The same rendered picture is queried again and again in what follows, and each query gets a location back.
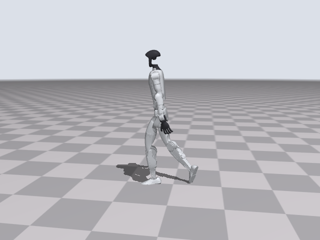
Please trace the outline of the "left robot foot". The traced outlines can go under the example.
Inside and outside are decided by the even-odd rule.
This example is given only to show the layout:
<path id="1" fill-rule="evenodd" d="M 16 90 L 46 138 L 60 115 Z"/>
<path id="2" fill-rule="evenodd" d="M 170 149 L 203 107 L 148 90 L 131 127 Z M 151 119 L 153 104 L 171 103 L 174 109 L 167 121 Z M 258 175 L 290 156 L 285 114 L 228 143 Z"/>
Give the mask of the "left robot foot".
<path id="1" fill-rule="evenodd" d="M 153 178 L 153 180 L 152 180 L 152 178 L 149 178 L 148 180 L 142 182 L 141 184 L 142 185 L 152 185 L 152 184 L 160 184 L 161 182 L 162 182 L 161 179 L 159 177 L 156 177 L 156 179 Z"/>

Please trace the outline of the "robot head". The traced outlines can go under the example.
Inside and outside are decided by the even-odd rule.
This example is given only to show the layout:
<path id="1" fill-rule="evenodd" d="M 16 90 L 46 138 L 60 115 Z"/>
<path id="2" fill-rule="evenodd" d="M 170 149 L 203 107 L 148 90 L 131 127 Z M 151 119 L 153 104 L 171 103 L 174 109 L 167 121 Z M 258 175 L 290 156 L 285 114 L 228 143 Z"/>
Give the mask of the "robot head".
<path id="1" fill-rule="evenodd" d="M 152 64 L 152 59 L 156 60 L 157 57 L 161 56 L 159 51 L 150 50 L 145 54 L 145 56 L 147 56 L 149 59 L 149 67 L 152 67 L 153 69 L 156 68 L 156 70 L 161 70 L 157 64 Z"/>

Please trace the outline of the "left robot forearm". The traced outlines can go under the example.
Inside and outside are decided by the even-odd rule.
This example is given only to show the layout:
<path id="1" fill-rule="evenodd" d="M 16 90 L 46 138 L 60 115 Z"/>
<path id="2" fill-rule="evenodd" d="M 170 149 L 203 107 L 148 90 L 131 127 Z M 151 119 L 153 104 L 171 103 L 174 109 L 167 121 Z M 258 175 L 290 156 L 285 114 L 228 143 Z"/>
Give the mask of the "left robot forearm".
<path id="1" fill-rule="evenodd" d="M 165 115 L 165 111 L 164 111 L 164 101 L 163 98 L 160 94 L 156 94 L 155 95 L 155 99 L 156 99 L 156 106 L 157 106 L 157 114 L 159 116 L 160 121 L 165 120 L 164 119 L 164 115 Z"/>

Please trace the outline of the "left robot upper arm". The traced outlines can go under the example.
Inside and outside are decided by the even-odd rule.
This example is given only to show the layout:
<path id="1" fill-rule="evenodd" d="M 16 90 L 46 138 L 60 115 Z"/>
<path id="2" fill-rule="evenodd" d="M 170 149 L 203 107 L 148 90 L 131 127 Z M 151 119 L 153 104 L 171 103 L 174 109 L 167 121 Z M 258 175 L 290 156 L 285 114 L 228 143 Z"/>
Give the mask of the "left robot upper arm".
<path id="1" fill-rule="evenodd" d="M 153 88 L 156 91 L 156 94 L 153 96 L 153 99 L 156 101 L 155 96 L 160 94 L 163 98 L 162 88 L 160 83 L 160 74 L 156 71 L 150 74 L 151 81 L 153 83 Z"/>

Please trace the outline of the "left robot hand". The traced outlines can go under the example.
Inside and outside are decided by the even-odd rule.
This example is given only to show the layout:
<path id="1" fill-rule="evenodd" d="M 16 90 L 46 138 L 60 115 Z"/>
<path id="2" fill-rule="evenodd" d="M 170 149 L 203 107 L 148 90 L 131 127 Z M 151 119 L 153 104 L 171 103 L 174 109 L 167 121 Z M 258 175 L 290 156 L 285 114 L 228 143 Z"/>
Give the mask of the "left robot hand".
<path id="1" fill-rule="evenodd" d="M 171 128 L 170 128 L 170 126 L 169 126 L 169 124 L 166 122 L 166 116 L 165 115 L 163 115 L 163 117 L 164 117 L 164 120 L 160 120 L 160 122 L 161 122 L 161 127 L 160 127 L 160 130 L 161 130 L 161 132 L 163 131 L 164 132 L 164 134 L 171 134 L 171 132 L 173 132 L 172 130 L 171 130 Z M 163 130 L 162 130 L 163 129 Z M 171 132 L 170 132 L 171 131 Z"/>

